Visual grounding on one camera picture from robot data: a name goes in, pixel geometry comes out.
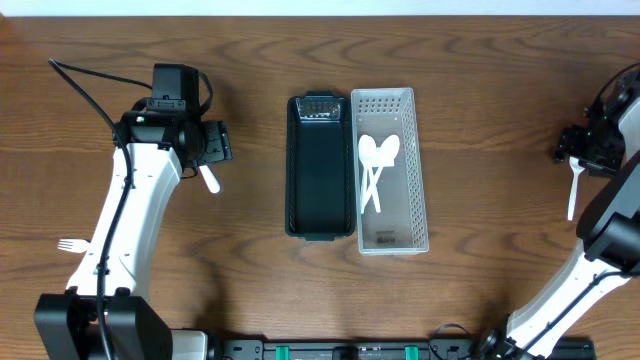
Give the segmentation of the white plastic spoon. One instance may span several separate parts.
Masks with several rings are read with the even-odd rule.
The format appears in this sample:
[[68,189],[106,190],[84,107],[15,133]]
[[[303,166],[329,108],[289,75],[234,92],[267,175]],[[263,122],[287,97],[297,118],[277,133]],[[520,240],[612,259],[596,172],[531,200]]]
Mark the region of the white plastic spoon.
[[360,195],[360,212],[364,213],[366,205],[369,201],[367,196],[368,186],[373,186],[373,193],[370,197],[373,199],[374,208],[377,213],[381,212],[379,196],[377,195],[377,187],[374,180],[373,169],[379,167],[379,154],[375,140],[369,135],[362,135],[358,142],[358,156],[363,165]]
[[[379,167],[373,169],[373,175],[374,175],[376,187],[381,177],[383,169],[388,167],[393,167],[395,165],[395,158],[399,153],[399,147],[400,147],[400,140],[397,135],[390,135],[382,142],[380,146],[377,146],[377,150],[379,154]],[[369,185],[368,191],[367,191],[367,196],[369,197],[369,201],[370,200],[373,201],[373,199],[370,197],[372,193],[373,193],[373,186]]]
[[579,178],[581,173],[584,171],[584,167],[580,165],[580,160],[576,157],[569,158],[569,166],[572,170],[573,177],[568,199],[567,220],[572,221],[575,215]]
[[211,168],[208,165],[201,165],[198,167],[199,172],[201,173],[205,184],[208,188],[208,190],[212,193],[212,194],[217,194],[220,192],[221,190],[221,186],[220,183],[218,181],[218,179],[216,178],[216,176],[214,175],[214,173],[212,172]]

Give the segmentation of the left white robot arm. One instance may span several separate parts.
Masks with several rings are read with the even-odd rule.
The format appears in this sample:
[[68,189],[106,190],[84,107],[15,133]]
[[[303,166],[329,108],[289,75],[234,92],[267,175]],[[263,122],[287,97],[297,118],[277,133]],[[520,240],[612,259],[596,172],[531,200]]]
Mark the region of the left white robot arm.
[[34,322],[51,359],[216,359],[204,330],[172,329],[150,305],[164,213],[185,169],[220,190],[210,165],[231,159],[228,128],[199,114],[128,111],[115,125],[108,194],[62,294],[43,294]]

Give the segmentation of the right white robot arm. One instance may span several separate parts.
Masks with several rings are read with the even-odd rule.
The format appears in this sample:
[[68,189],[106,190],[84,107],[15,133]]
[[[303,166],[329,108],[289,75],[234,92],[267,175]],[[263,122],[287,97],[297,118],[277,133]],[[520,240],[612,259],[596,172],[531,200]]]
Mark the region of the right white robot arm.
[[623,112],[618,128],[626,163],[585,208],[577,243],[547,285],[506,323],[513,359],[547,358],[592,306],[639,275],[639,102]]

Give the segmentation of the clear white plastic basket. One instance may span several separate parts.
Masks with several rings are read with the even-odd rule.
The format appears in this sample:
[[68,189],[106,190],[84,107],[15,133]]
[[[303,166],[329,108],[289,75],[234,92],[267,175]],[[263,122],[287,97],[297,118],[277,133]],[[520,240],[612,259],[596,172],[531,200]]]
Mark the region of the clear white plastic basket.
[[[414,255],[429,250],[426,201],[414,92],[404,88],[355,89],[351,92],[356,215],[362,255]],[[400,140],[393,167],[384,168],[377,183],[381,212],[370,200],[360,213],[363,166],[358,156],[362,135],[376,145],[390,135]]]

